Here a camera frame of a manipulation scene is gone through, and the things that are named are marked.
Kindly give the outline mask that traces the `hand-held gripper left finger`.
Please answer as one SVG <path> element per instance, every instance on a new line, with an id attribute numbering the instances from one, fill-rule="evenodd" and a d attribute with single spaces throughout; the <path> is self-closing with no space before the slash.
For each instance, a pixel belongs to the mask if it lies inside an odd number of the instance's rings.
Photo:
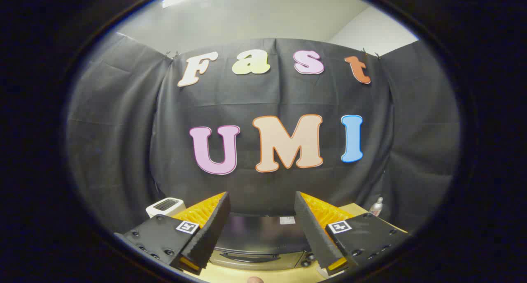
<path id="1" fill-rule="evenodd" d="M 124 234 L 124 243 L 174 269 L 200 275 L 231 210 L 228 192 L 173 215 L 156 214 Z"/>

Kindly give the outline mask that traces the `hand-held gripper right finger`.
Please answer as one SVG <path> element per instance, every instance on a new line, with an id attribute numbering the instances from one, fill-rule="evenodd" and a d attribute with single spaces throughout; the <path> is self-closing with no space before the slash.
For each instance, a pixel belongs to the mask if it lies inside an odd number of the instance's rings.
<path id="1" fill-rule="evenodd" d="M 294 208 L 315 259 L 328 275 L 371 266 L 410 237 L 374 214 L 349 214 L 300 191 Z"/>

